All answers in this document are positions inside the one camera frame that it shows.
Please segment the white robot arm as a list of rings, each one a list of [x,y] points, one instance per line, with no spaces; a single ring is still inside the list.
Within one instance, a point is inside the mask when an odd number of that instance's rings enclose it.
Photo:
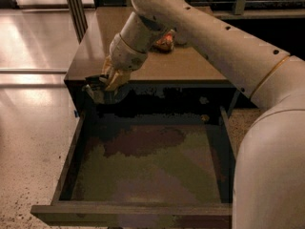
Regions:
[[[305,62],[184,0],[132,0],[110,45],[108,88],[126,83],[165,32],[180,33],[263,112],[241,142],[233,229],[305,229]]]

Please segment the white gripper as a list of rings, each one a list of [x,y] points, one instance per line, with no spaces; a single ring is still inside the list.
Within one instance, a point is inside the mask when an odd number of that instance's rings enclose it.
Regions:
[[[126,84],[131,78],[131,71],[142,67],[148,58],[149,37],[137,36],[131,42],[117,33],[110,45],[110,55],[105,58],[102,75],[107,79],[107,92],[113,92]]]

